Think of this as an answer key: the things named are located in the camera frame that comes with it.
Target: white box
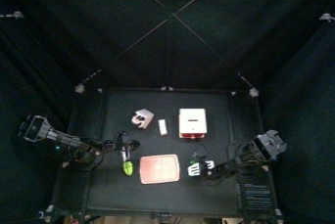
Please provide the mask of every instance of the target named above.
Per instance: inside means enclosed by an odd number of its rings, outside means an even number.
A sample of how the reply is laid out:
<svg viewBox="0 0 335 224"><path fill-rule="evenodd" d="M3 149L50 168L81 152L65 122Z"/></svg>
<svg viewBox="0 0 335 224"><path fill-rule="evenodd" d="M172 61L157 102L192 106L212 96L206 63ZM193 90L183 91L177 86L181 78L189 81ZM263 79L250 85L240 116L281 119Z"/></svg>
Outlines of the white box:
<svg viewBox="0 0 335 224"><path fill-rule="evenodd" d="M180 109L180 137L204 138L206 133L206 109Z"/></svg>
<svg viewBox="0 0 335 224"><path fill-rule="evenodd" d="M160 126L161 136L168 135L168 129L167 129L167 121L165 121L165 119L160 119L159 120L159 126Z"/></svg>
<svg viewBox="0 0 335 224"><path fill-rule="evenodd" d="M149 123L152 122L155 114L148 110L136 111L132 123L140 128L145 129Z"/></svg>

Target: black table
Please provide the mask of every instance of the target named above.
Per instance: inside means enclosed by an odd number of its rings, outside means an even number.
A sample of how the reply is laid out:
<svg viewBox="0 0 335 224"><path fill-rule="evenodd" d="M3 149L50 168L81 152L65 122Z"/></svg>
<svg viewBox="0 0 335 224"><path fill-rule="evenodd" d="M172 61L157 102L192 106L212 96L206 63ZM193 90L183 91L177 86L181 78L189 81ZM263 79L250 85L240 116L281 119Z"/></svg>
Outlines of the black table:
<svg viewBox="0 0 335 224"><path fill-rule="evenodd" d="M155 119L147 129L132 124L136 111L148 109ZM181 139L180 109L206 109L207 135L203 139ZM168 136L160 136L159 119L167 119ZM271 216L275 221L277 199L271 172L252 176L240 174L216 187L206 186L188 175L196 145L207 146L207 159L223 163L235 155L236 147L262 134L258 100L250 91L163 92L108 89L104 93L80 95L74 107L70 133L101 140L114 138L125 130L141 142L132 153L136 171L128 176L122 156L117 152L90 172L61 169L54 194L55 213L89 215L202 216L256 218ZM181 164L179 182L144 185L140 181L140 158L177 155ZM260 187L269 204L251 201Z"/></svg>

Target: pink tray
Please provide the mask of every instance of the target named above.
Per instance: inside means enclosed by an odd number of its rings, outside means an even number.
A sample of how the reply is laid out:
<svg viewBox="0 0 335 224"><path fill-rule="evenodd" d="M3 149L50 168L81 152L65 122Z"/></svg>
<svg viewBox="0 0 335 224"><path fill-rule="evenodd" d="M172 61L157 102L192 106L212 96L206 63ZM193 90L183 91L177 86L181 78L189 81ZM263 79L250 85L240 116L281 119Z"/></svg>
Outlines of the pink tray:
<svg viewBox="0 0 335 224"><path fill-rule="evenodd" d="M140 177L144 184L179 181L179 157L176 155L143 157L140 161Z"/></svg>

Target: green object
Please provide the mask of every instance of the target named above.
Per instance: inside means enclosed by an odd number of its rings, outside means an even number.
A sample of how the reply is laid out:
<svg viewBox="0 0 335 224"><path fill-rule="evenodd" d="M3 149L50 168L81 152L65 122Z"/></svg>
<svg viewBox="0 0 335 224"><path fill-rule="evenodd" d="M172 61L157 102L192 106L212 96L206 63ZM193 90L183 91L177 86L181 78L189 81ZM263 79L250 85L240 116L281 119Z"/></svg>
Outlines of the green object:
<svg viewBox="0 0 335 224"><path fill-rule="evenodd" d="M132 176L133 175L133 171L135 171L135 167L133 167L133 163L131 160L124 162L124 171L125 173Z"/></svg>

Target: black tent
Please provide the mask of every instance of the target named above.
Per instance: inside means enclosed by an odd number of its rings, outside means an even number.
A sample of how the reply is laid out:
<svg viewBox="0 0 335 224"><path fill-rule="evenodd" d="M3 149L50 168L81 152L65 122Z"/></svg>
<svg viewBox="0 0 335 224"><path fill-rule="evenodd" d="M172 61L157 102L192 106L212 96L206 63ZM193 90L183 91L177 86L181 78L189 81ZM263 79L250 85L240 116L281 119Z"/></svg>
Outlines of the black tent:
<svg viewBox="0 0 335 224"><path fill-rule="evenodd" d="M68 130L76 86L260 91L293 223L334 223L335 0L0 0L0 221L50 203L57 155L17 138L27 114Z"/></svg>

